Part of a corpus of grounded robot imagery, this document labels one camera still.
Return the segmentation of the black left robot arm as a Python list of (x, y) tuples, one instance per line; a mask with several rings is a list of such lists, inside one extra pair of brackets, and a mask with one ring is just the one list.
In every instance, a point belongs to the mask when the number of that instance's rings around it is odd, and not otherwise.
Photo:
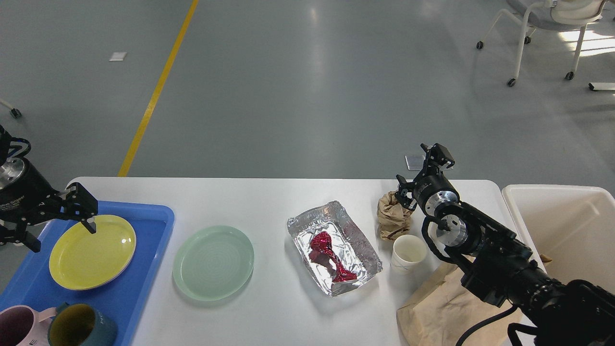
[(98, 201), (85, 187), (75, 182), (63, 191), (55, 190), (26, 159), (31, 150), (28, 140), (12, 136), (4, 128), (0, 149), (1, 245), (25, 245), (37, 253), (40, 241), (28, 227), (55, 219), (77, 221), (95, 234)]

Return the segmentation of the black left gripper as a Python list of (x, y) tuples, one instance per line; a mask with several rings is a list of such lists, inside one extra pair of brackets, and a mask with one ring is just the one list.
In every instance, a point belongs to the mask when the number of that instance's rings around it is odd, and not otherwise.
[(96, 234), (98, 200), (79, 182), (55, 190), (26, 158), (7, 158), (1, 167), (0, 243), (24, 245), (40, 252), (40, 241), (28, 226), (53, 219), (79, 221)]

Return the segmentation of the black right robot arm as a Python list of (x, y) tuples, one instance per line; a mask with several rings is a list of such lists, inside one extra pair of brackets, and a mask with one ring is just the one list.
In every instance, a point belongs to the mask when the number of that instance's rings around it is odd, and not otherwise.
[(515, 232), (460, 199), (444, 176), (455, 164), (440, 144), (421, 144), (425, 153), (421, 171), (407, 181), (397, 175), (397, 201), (407, 210), (424, 213), (421, 234), (441, 261), (463, 271), (461, 285), (481, 301), (511, 307), (469, 328), (461, 346), (475, 331), (521, 309), (532, 325), (511, 323), (511, 344), (521, 344), (519, 333), (533, 335), (536, 346), (612, 346), (615, 342), (615, 298), (586, 280), (562, 284), (549, 277), (532, 251)]

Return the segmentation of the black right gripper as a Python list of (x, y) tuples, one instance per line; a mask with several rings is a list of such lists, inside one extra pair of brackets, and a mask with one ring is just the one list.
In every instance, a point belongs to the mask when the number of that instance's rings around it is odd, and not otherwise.
[(425, 159), (419, 178), (408, 182), (402, 175), (395, 177), (398, 190), (395, 198), (402, 208), (415, 211), (417, 205), (425, 215), (435, 217), (437, 209), (448, 202), (459, 202), (459, 193), (444, 175), (444, 170), (455, 165), (448, 148), (441, 144), (421, 144)]

